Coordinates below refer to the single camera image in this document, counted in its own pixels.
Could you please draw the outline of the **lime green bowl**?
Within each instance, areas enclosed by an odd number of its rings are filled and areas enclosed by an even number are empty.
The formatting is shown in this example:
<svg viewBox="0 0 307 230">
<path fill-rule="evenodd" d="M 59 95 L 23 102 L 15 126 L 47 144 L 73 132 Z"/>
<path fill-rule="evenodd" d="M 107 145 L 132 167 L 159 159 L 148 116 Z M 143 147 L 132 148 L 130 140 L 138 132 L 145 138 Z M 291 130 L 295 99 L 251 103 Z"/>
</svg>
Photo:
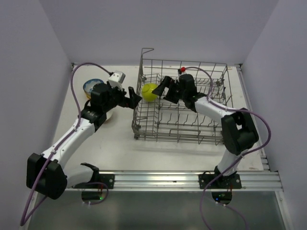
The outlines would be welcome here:
<svg viewBox="0 0 307 230">
<path fill-rule="evenodd" d="M 147 102 L 152 102 L 157 98 L 157 95 L 153 94 L 153 90 L 158 87 L 157 84 L 147 83 L 142 87 L 142 98 Z"/>
</svg>

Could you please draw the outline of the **beige bowl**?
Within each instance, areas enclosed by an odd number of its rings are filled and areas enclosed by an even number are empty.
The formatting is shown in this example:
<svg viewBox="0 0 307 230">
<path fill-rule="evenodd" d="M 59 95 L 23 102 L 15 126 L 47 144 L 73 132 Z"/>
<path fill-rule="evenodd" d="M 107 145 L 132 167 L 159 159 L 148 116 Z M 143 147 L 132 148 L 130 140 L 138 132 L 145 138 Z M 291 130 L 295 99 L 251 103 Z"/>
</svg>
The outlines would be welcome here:
<svg viewBox="0 0 307 230">
<path fill-rule="evenodd" d="M 110 110 L 110 111 L 108 111 L 108 112 L 106 113 L 106 120 L 105 120 L 104 123 L 108 123 L 108 122 L 111 121 L 111 118 L 112 118 L 112 116 L 113 116 L 113 112 L 114 112 L 114 110 L 112 109 L 112 110 Z"/>
</svg>

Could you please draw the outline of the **white blue patterned bowl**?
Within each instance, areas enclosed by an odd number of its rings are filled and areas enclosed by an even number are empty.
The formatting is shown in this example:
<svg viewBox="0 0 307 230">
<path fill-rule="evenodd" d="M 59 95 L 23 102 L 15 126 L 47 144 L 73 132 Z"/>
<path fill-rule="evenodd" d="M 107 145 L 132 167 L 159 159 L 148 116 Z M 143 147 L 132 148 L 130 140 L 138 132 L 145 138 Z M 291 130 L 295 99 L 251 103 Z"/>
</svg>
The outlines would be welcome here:
<svg viewBox="0 0 307 230">
<path fill-rule="evenodd" d="M 96 84 L 104 83 L 101 79 L 90 79 L 83 84 L 83 91 L 90 93 Z"/>
</svg>

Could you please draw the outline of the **orange ribbed bowl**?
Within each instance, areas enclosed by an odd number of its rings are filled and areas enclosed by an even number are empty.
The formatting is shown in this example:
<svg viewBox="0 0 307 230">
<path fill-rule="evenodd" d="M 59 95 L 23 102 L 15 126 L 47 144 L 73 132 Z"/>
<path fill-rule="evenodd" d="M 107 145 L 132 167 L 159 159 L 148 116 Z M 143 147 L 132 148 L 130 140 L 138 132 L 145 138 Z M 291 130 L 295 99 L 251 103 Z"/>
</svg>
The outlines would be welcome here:
<svg viewBox="0 0 307 230">
<path fill-rule="evenodd" d="M 91 94 L 90 94 L 90 93 L 85 92 L 85 95 L 86 95 L 86 97 L 87 97 L 88 99 L 91 99 Z"/>
</svg>

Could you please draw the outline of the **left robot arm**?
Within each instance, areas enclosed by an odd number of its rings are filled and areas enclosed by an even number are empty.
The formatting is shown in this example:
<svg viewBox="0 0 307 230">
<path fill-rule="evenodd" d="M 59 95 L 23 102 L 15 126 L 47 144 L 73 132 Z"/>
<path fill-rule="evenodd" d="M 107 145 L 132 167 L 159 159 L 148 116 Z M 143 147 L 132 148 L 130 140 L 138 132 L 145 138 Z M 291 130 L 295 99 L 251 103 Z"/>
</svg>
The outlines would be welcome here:
<svg viewBox="0 0 307 230">
<path fill-rule="evenodd" d="M 142 97 L 133 87 L 128 92 L 109 83 L 96 84 L 77 120 L 67 133 L 40 155 L 33 153 L 27 160 L 26 186 L 51 199 L 58 199 L 65 189 L 85 184 L 95 188 L 101 184 L 99 169 L 81 163 L 81 171 L 67 176 L 65 165 L 75 151 L 93 135 L 107 119 L 107 112 L 120 106 L 135 109 Z"/>
</svg>

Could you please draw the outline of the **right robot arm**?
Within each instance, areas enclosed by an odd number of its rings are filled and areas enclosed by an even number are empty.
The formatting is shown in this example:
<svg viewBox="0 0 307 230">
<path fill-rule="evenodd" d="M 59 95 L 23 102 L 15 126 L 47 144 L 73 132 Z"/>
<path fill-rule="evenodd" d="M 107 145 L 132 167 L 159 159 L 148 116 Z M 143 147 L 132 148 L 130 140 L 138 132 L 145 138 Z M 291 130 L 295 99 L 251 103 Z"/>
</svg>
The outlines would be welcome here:
<svg viewBox="0 0 307 230">
<path fill-rule="evenodd" d="M 164 100 L 175 104 L 182 100 L 189 110 L 207 116 L 222 126 L 225 152 L 214 169 L 213 182 L 217 187 L 225 188 L 235 176 L 243 154 L 259 140 L 251 112 L 246 108 L 235 109 L 215 102 L 209 98 L 209 94 L 197 90 L 190 74 L 180 75 L 177 80 L 165 76 L 152 93 L 162 96 L 166 88 L 168 91 Z"/>
</svg>

